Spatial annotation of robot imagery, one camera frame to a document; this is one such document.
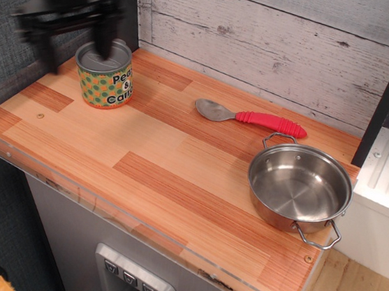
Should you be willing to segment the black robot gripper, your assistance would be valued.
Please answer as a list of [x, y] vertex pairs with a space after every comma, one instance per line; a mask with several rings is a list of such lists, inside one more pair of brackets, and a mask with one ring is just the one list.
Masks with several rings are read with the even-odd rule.
[[35, 38], [47, 71], [58, 73], [53, 36], [89, 27], [98, 55], [108, 59], [123, 12], [122, 0], [30, 0], [12, 16], [22, 37]]

